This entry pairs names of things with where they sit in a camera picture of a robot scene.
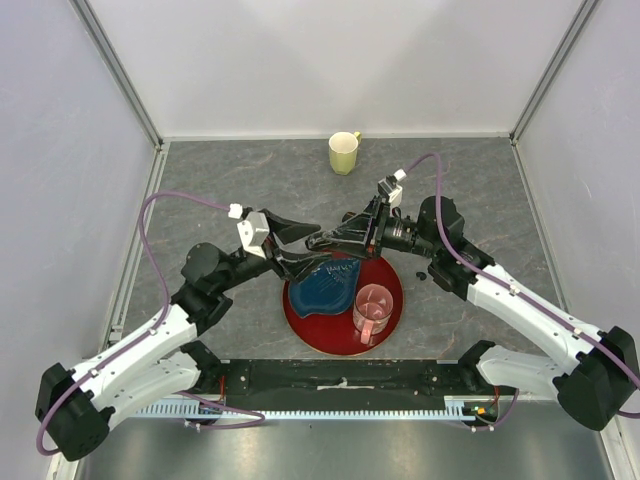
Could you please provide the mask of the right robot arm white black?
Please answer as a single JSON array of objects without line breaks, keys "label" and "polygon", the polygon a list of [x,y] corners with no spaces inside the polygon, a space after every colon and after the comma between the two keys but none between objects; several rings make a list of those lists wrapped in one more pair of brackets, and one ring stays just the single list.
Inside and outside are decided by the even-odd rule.
[{"label": "right robot arm white black", "polygon": [[542,352],[478,342],[457,371],[465,391],[506,386],[551,398],[582,426],[603,430],[639,388],[633,337],[618,326],[603,330],[583,322],[526,288],[464,237],[464,224],[444,196],[423,200],[415,219],[397,216],[374,198],[363,212],[349,212],[335,228],[312,234],[306,246],[362,259],[385,249],[428,259],[440,288],[500,318]]}]

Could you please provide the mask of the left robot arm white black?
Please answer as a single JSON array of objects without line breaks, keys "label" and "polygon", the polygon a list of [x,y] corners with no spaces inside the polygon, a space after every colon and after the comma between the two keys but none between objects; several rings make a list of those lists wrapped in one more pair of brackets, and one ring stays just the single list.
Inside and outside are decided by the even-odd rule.
[{"label": "left robot arm white black", "polygon": [[192,388],[211,392],[220,378],[218,359],[198,338],[231,308],[226,291],[267,272],[302,280],[330,258],[284,248],[319,232],[317,224],[239,204],[228,211],[241,241],[236,251],[196,244],[181,270],[183,284],[165,294],[151,319],[94,357],[70,369],[56,363],[43,373],[35,408],[40,454],[82,459],[140,409]]}]

